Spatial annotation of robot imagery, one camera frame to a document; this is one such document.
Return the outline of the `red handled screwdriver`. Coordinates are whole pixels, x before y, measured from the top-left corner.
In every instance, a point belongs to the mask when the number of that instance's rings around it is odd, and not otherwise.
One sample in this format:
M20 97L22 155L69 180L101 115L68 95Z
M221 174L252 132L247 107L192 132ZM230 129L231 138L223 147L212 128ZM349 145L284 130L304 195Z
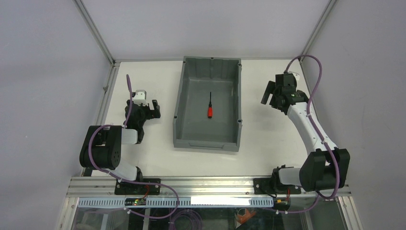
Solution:
M208 110L207 110L207 117L211 119L213 117L213 108L212 108L212 93L210 92L209 96L209 104L208 104Z

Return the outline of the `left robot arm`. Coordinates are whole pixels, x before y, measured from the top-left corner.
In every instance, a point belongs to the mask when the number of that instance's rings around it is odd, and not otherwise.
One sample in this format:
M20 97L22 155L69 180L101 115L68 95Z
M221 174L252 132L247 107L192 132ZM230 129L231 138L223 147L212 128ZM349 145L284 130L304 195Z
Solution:
M83 168L99 170L115 177L118 181L144 181L142 171L121 159L123 145L141 144L147 120L159 119L160 106L152 100L149 104L127 101L123 125L90 126L85 136L79 162Z

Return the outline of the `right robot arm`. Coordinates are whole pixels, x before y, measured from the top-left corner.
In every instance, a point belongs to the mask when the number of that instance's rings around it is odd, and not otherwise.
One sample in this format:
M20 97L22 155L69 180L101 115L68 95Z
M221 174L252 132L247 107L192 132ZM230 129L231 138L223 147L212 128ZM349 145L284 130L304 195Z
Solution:
M149 176L265 175L285 165L283 184L314 191L306 168L337 148L304 101L293 75L282 109L261 105L266 81L242 73L186 73L160 79L154 93L161 117L150 120L142 144Z

